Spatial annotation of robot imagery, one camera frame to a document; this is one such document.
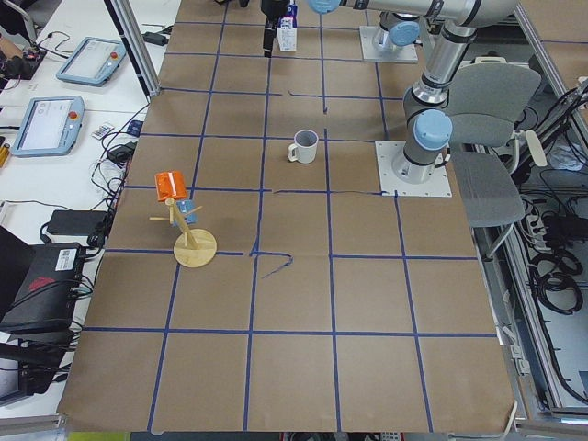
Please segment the white blue milk carton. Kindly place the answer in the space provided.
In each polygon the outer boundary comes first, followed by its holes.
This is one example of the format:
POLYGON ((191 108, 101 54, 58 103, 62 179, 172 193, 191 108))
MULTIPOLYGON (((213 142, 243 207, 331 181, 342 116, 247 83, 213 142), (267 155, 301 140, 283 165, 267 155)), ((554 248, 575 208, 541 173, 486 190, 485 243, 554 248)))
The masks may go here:
POLYGON ((279 49, 283 52, 295 51, 297 49, 298 6, 290 2, 286 8, 285 15, 278 21, 277 40, 279 49))

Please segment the white grey mug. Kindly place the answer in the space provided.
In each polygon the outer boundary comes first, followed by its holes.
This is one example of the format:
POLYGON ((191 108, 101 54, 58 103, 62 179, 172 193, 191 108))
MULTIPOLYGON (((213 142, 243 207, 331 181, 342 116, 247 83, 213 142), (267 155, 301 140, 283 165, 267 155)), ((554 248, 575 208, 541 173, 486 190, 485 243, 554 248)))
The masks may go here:
POLYGON ((315 160, 319 137, 313 130, 299 130, 288 147, 288 160, 310 164, 315 160))

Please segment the upper blue teach pendant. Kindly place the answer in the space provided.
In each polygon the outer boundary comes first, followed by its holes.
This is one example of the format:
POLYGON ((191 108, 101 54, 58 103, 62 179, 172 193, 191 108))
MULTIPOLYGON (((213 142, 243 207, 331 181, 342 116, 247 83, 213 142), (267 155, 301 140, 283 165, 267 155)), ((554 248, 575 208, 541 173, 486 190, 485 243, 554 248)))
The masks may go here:
POLYGON ((86 37, 56 73, 56 78, 66 83, 101 86, 126 55, 126 48, 119 40, 86 37))

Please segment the blue teach pendant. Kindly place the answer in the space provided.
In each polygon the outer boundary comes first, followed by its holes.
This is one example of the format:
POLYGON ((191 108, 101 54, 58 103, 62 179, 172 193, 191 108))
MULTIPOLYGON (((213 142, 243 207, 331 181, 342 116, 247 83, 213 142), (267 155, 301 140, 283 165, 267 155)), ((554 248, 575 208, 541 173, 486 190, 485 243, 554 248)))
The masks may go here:
POLYGON ((76 143, 84 113, 80 96, 32 98, 10 153, 17 157, 67 154, 76 143))
POLYGON ((119 40, 86 37, 56 73, 56 78, 66 83, 101 86, 126 55, 126 48, 119 40))

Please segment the orange mug on stand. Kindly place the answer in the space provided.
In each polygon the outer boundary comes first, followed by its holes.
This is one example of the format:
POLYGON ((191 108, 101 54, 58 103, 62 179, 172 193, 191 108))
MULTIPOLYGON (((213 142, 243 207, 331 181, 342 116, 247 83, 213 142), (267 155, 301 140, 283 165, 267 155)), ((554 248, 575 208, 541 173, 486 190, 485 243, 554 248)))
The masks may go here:
POLYGON ((183 174, 178 170, 160 172, 155 175, 157 199, 165 202, 168 198, 182 200, 187 198, 187 187, 183 174))

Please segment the white remote control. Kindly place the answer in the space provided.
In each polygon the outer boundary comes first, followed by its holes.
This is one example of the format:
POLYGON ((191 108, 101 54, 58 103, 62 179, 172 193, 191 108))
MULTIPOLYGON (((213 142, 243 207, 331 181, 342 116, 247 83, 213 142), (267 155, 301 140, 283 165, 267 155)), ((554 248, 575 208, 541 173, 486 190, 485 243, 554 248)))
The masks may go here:
POLYGON ((114 129, 115 126, 113 124, 104 122, 91 133, 91 136, 100 141, 104 139, 114 129))

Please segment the blue mug on stand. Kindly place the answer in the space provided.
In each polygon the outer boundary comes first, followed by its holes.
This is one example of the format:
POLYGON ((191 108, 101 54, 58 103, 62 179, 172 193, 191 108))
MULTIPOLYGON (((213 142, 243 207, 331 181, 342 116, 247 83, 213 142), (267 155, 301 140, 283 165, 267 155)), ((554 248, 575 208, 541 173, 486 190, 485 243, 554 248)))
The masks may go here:
POLYGON ((187 225, 197 222, 196 206, 192 199, 182 199, 176 202, 180 213, 184 216, 187 225))

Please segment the grey office chair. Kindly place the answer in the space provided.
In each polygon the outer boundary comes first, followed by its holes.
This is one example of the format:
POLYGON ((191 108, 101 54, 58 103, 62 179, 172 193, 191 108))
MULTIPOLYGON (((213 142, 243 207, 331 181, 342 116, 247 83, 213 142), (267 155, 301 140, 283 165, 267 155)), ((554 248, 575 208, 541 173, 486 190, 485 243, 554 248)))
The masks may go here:
POLYGON ((536 165, 547 164, 537 134, 515 129, 540 82, 540 74, 528 67, 502 57, 479 57, 458 68, 448 89, 444 111, 453 123, 450 159, 469 225, 503 227, 486 251, 486 261, 525 215, 512 178, 520 144, 526 143, 536 165))

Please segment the lower blue teach pendant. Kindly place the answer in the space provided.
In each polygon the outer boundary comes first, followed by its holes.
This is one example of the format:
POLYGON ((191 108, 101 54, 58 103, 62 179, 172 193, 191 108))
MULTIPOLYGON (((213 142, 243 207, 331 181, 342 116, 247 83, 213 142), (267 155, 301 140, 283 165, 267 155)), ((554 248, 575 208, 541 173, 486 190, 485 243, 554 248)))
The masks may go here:
POLYGON ((80 96, 32 98, 10 153, 17 157, 67 154, 76 143, 84 113, 80 96))

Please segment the wooden mug tree stand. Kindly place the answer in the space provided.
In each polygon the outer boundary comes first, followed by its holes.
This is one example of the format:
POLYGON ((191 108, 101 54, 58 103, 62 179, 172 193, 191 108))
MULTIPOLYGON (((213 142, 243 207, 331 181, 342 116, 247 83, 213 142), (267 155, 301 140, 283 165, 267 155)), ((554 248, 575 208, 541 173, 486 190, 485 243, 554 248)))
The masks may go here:
POLYGON ((217 241, 212 233, 203 229, 192 229, 180 213, 177 200, 168 198, 164 204, 169 210, 169 223, 176 226, 180 236, 174 244, 174 256, 181 266, 202 267, 208 264, 217 252, 217 241))

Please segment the black power adapter brick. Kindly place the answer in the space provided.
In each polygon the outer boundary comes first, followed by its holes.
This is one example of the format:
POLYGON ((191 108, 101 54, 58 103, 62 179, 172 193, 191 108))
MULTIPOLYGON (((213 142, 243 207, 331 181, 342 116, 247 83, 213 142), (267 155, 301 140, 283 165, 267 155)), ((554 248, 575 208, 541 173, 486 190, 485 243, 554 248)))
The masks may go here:
POLYGON ((103 226, 107 213, 103 210, 55 210, 51 214, 47 233, 82 236, 103 226))

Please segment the black red computer box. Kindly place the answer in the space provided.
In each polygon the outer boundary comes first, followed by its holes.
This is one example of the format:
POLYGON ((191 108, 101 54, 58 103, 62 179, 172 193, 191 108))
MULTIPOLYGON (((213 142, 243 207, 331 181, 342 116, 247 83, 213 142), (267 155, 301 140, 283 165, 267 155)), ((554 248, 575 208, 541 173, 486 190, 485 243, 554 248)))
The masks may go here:
POLYGON ((1 331, 30 338, 66 333, 75 303, 93 290, 83 275, 85 248, 79 243, 34 245, 14 269, 1 270, 1 331))

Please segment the aluminium frame post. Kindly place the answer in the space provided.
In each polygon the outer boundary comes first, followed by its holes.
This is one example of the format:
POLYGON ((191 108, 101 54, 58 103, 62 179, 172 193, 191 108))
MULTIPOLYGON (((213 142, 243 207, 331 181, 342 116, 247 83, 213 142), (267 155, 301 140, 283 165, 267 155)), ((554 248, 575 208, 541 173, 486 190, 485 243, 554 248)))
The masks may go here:
POLYGON ((146 96, 157 96, 161 91, 160 82, 130 2, 114 0, 112 5, 120 24, 120 36, 126 44, 128 55, 132 58, 141 88, 146 96))

